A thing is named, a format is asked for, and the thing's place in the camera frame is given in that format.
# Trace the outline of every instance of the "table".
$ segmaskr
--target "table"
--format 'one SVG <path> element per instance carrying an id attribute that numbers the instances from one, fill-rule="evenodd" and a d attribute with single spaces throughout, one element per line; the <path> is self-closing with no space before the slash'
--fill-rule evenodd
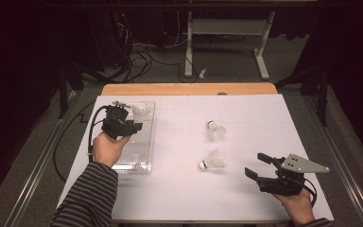
<path id="1" fill-rule="evenodd" d="M 219 93 L 228 96 L 213 96 Z M 107 85 L 102 95 L 95 110 L 114 98 L 156 102 L 152 172 L 119 176 L 118 198 L 112 211 L 115 221 L 280 223 L 288 219 L 279 202 L 260 192 L 256 183 L 244 176 L 244 166 L 260 169 L 260 175 L 274 176 L 274 168 L 256 160 L 260 151 L 274 157 L 295 151 L 306 158 L 284 99 L 273 85 L 122 84 Z M 205 124 L 201 123 L 208 116 L 222 122 L 228 130 L 224 142 L 206 139 Z M 59 203 L 88 164 L 86 135 Z M 200 171 L 199 161 L 216 148 L 223 151 L 227 166 Z M 315 174 L 306 177 L 319 191 L 316 216 L 333 219 Z"/>

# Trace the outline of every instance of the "gray floor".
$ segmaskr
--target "gray floor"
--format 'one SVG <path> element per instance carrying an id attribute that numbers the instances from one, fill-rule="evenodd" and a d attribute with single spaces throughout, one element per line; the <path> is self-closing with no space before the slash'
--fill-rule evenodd
<path id="1" fill-rule="evenodd" d="M 248 37 L 240 42 L 230 42 L 223 39 L 237 40 L 238 37 L 219 38 L 222 40 L 212 40 L 210 48 L 207 48 L 209 43 L 205 39 L 197 38 L 194 41 L 194 67 L 198 73 L 206 68 L 204 79 L 198 79 L 197 82 L 262 82 L 251 52 L 258 46 L 260 39 Z M 270 74 L 270 82 L 277 82 L 291 74 L 305 42 L 306 39 L 289 41 L 283 36 L 268 41 L 264 59 Z M 156 61 L 179 63 L 180 72 L 178 66 L 164 65 L 155 61 L 150 71 L 135 79 L 134 82 L 181 82 L 185 46 L 165 49 L 149 47 L 148 49 Z M 138 55 L 131 54 L 130 57 L 133 59 Z M 142 63 L 142 60 L 135 60 L 135 63 Z M 139 70 L 134 68 L 132 74 L 136 75 Z M 110 74 L 111 71 L 108 68 L 106 74 Z M 363 147 L 340 109 L 331 88 L 327 105 L 327 128 L 322 127 L 314 116 L 314 101 L 317 96 L 301 96 L 299 88 L 300 84 L 286 86 L 280 89 L 279 93 L 284 95 L 309 158 L 332 169 L 330 174 L 318 177 L 335 217 L 334 225 L 363 226 Z M 58 177 L 52 162 L 52 153 L 55 148 L 49 147 L 47 142 L 58 139 L 70 120 L 73 117 L 76 118 L 61 140 L 56 140 L 59 143 L 56 149 L 58 168 L 66 177 L 86 129 L 84 120 L 88 119 L 93 105 L 82 111 L 83 117 L 76 115 L 95 100 L 101 89 L 101 84 L 86 82 L 86 88 L 71 97 L 73 106 L 65 121 L 58 120 L 58 93 L 52 97 L 50 108 L 35 124 L 25 146 L 0 187 L 0 226 L 4 226 L 9 217 L 16 218 L 11 219 L 8 226 L 11 223 L 18 226 L 49 225 L 64 182 Z M 46 157 L 46 166 L 36 166 L 43 157 L 43 153 L 48 151 L 51 153 Z M 20 209 L 16 211 L 19 213 L 11 213 L 25 185 L 29 184 L 27 180 L 33 173 L 34 167 L 36 170 L 41 168 L 42 177 L 35 179 L 33 182 L 35 188 L 30 188 L 29 196 L 24 197 L 29 200 L 17 203 L 16 207 Z"/>

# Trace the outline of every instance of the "dark background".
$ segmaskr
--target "dark background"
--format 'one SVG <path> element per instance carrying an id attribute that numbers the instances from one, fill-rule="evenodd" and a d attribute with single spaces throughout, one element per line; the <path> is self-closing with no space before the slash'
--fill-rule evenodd
<path id="1" fill-rule="evenodd" d="M 71 59 L 102 71 L 104 65 L 116 64 L 121 58 L 117 41 L 121 37 L 113 29 L 118 13 L 58 13 L 42 11 L 38 4 L 30 0 L 0 1 L 0 183 L 32 125 L 49 106 L 58 88 L 62 60 Z M 327 57 L 330 84 L 363 143 L 363 2 L 356 4 L 354 9 L 332 14 L 278 10 L 270 37 L 287 34 L 288 39 L 294 39 L 327 31 L 310 36 L 297 67 Z M 252 18 L 264 13 L 195 12 L 195 16 Z M 177 35 L 174 13 L 140 11 L 127 15 L 133 34 L 151 43 L 162 45 L 164 31 Z M 186 15 L 181 12 L 181 30 L 186 28 Z"/>

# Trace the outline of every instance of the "hand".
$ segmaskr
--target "hand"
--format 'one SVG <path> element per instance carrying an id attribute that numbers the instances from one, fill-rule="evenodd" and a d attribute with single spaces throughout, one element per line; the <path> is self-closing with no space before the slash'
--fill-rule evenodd
<path id="1" fill-rule="evenodd" d="M 131 136 L 124 136 L 119 140 L 114 140 L 107 133 L 100 133 L 93 141 L 95 161 L 108 167 L 114 166 L 119 161 L 123 147 L 130 138 Z"/>
<path id="2" fill-rule="evenodd" d="M 302 226 L 315 220 L 310 193 L 305 188 L 302 189 L 298 196 L 284 197 L 274 194 L 272 196 L 282 203 L 296 226 Z"/>

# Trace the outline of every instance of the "clear plastic box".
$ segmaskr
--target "clear plastic box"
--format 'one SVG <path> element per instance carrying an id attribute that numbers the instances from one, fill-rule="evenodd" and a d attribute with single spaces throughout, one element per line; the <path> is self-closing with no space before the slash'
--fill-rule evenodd
<path id="1" fill-rule="evenodd" d="M 152 169 L 152 152 L 155 134 L 155 102 L 130 102 L 129 106 L 138 106 L 150 110 L 144 117 L 143 128 L 131 136 L 129 142 L 123 148 L 122 156 L 116 165 L 112 167 L 119 174 L 149 174 Z M 127 120 L 134 119 L 131 108 Z"/>

